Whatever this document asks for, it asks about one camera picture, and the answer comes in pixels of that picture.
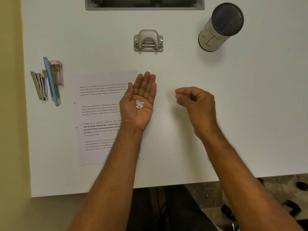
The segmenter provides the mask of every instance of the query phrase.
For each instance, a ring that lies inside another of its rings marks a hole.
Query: tabletop
[[[214,8],[238,5],[244,26],[209,53],[198,35]],[[157,96],[134,187],[218,180],[174,90],[215,96],[218,122],[256,177],[308,172],[308,0],[205,0],[195,11],[86,11],[84,0],[21,0],[33,197],[87,192],[102,164],[79,166],[69,77],[137,69],[156,74]],[[164,51],[133,50],[153,29]],[[63,63],[61,106],[37,98],[30,70]]]

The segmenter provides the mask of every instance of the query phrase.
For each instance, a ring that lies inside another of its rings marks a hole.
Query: open palm
[[[134,124],[144,131],[151,120],[156,96],[156,76],[150,72],[139,74],[134,85],[128,83],[128,89],[120,100],[120,113],[123,123]],[[143,101],[143,107],[136,107],[136,100]]]

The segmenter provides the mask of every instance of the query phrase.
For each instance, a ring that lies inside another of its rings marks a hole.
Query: pants
[[[166,209],[170,230],[218,231],[216,226],[201,211],[186,186],[164,186]],[[133,190],[131,211],[126,231],[156,231],[148,188]]]

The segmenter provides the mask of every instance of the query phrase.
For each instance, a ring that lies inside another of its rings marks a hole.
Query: floor
[[[291,200],[300,206],[302,212],[296,217],[297,220],[308,219],[308,191],[299,190],[295,186],[295,183],[298,181],[308,183],[308,174],[264,177],[262,179],[264,180],[265,188],[273,194],[274,198],[280,204],[283,205],[286,200]],[[194,183],[187,184],[186,186],[201,210],[215,225],[224,231],[233,230],[232,222],[220,210],[223,204],[229,206],[220,182]],[[163,212],[165,208],[164,191],[162,187],[158,187],[157,189],[161,212]],[[160,217],[160,211],[157,203],[156,187],[150,188],[150,192],[154,214],[158,219]],[[287,206],[283,207],[287,211],[291,210]]]

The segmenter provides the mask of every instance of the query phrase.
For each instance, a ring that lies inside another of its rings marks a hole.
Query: gray hole punch
[[[141,30],[134,35],[134,51],[162,52],[164,50],[163,36],[155,30]]]

